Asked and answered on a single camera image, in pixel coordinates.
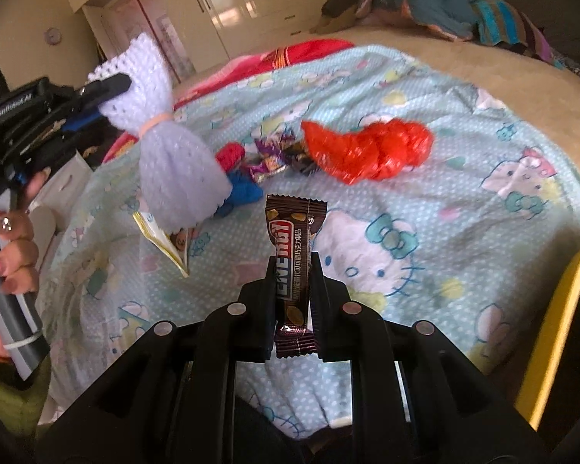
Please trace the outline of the green sleeve forearm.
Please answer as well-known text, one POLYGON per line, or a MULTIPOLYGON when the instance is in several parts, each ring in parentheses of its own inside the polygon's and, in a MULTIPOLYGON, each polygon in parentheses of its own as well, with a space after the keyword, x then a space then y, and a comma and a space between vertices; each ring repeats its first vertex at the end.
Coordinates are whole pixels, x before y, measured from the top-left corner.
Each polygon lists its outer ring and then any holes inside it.
POLYGON ((36 439, 50 379, 49 356, 27 379, 20 377, 10 358, 0 356, 0 432, 8 442, 28 444, 36 439))

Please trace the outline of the person's left hand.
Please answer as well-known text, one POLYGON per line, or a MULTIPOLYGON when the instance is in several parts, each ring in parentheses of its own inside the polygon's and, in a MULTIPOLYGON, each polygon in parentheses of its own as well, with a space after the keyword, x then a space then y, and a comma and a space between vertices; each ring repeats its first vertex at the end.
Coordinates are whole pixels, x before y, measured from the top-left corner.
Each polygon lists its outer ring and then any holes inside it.
MULTIPOLYGON (((0 250, 0 280, 5 294, 24 294, 38 290, 39 275, 35 268, 38 248, 33 241, 34 231, 27 211, 50 174, 50 168, 36 173, 22 193, 19 210, 0 213, 0 240, 5 242, 0 250)), ((11 359, 0 338, 0 365, 7 362, 11 362, 11 359)))

